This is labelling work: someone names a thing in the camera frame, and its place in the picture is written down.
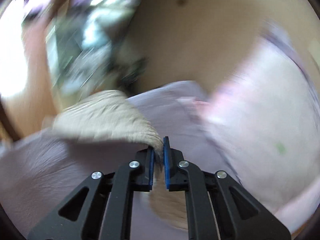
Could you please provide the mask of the dark floral patterned fabric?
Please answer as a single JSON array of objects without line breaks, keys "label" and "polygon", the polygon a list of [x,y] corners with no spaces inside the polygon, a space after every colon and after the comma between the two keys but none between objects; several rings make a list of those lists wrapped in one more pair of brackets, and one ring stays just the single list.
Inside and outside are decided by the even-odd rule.
[{"label": "dark floral patterned fabric", "polygon": [[133,94],[146,58],[126,59],[124,39],[142,0],[24,0],[24,22],[46,19],[53,92],[81,100],[102,90]]}]

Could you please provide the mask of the lavender bed sheet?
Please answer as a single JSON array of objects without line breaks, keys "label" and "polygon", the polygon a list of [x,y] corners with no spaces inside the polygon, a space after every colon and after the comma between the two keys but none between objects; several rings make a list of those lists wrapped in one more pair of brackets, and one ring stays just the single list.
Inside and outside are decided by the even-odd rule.
[{"label": "lavender bed sheet", "polygon": [[[207,101],[194,81],[180,81],[129,98],[170,146],[201,170],[233,175],[221,151],[206,138],[182,100]],[[79,184],[102,180],[131,162],[144,145],[125,142],[84,144],[44,130],[1,150],[1,205],[14,226],[30,230]]]}]

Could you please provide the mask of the pink floral pillow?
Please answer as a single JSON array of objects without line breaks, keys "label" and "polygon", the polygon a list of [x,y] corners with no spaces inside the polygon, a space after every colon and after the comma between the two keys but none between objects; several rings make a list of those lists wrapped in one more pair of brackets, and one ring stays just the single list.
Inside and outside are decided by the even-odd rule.
[{"label": "pink floral pillow", "polygon": [[319,99],[287,33],[266,23],[248,59],[194,105],[240,184],[300,228],[319,205]]}]

